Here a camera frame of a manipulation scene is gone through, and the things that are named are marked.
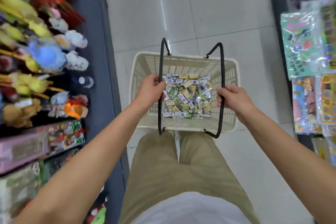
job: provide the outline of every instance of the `leg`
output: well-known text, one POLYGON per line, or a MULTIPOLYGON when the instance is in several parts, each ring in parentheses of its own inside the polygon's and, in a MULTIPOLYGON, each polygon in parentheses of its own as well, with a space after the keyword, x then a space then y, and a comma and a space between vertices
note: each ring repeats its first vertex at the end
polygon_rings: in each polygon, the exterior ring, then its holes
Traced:
POLYGON ((211 136, 202 132, 182 132, 180 147, 180 163, 188 165, 199 182, 197 192, 238 206, 252 224, 259 224, 246 192, 211 136))
POLYGON ((118 223, 131 223, 145 210, 171 197, 167 189, 171 184, 167 182, 172 180, 178 166, 175 141, 170 133, 160 136, 156 131, 143 136, 134 154, 118 223))

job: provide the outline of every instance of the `basket handle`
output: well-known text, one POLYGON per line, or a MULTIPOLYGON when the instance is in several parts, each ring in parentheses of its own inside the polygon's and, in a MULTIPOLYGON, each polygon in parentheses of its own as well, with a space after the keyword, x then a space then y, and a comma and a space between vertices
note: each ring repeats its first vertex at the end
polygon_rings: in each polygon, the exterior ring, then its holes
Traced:
MULTIPOLYGON (((220 70, 221 70, 221 79, 222 79, 222 88, 225 88, 225 63, 224 63, 224 48, 223 48, 223 44, 222 43, 217 43, 212 50, 206 55, 206 59, 209 58, 209 55, 211 55, 217 48, 219 47, 220 49, 220 70)), ((206 133, 210 136, 212 136, 213 138, 217 139, 221 132, 222 132, 222 124, 223 124, 223 114, 224 114, 224 102, 225 99, 223 96, 220 96, 222 98, 222 104, 220 106, 220 110, 219 110, 219 122, 218 122, 218 131, 217 134, 213 134, 209 131, 207 131, 205 128, 203 129, 203 133, 206 133)))
MULTIPOLYGON (((160 69, 159 69, 159 83, 162 81, 162 76, 163 76, 163 51, 164 51, 164 47, 166 46, 167 49, 167 54, 168 56, 170 55, 170 50, 167 44, 167 40, 165 38, 162 39, 161 41, 161 51, 160 51, 160 69)), ((159 129, 159 134, 161 135, 162 132, 164 132, 165 127, 163 127, 163 129, 161 130, 161 123, 162 123, 162 114, 161 114, 161 107, 162 107, 162 96, 160 96, 159 99, 159 104, 158 104, 158 116, 159 116, 159 120, 158 120, 158 129, 159 129)))

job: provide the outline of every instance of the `person's right hand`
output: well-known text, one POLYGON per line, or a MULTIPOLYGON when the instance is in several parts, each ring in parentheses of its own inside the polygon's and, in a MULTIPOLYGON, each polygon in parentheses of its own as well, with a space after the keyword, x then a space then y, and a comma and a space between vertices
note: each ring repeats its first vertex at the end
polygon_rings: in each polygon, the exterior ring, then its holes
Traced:
POLYGON ((238 119, 243 122, 244 115, 256 109, 246 90, 235 85, 226 85, 226 88, 216 88, 218 93, 217 106, 222 104, 222 95, 225 98, 225 108, 236 112, 238 119))

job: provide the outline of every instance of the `person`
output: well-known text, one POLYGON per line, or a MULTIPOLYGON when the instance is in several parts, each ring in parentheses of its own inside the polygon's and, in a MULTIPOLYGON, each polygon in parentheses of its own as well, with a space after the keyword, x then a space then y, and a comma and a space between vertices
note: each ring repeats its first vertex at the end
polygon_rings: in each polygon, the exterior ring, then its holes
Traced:
MULTIPOLYGON (((15 224, 82 223, 139 120, 165 81, 144 78, 134 101, 66 163, 15 219, 15 224)), ((217 88, 313 217, 336 220, 336 171, 263 114, 243 88, 217 88)), ((259 223, 252 204, 216 147, 202 132, 180 134, 180 159, 169 132, 141 138, 130 170, 120 224, 259 223)))

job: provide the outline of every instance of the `purple package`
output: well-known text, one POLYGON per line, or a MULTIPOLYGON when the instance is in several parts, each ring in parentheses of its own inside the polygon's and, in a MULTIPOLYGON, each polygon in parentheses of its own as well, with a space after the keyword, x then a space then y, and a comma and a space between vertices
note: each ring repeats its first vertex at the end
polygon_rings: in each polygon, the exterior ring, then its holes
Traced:
POLYGON ((0 174, 47 154, 46 132, 5 137, 0 141, 0 174))

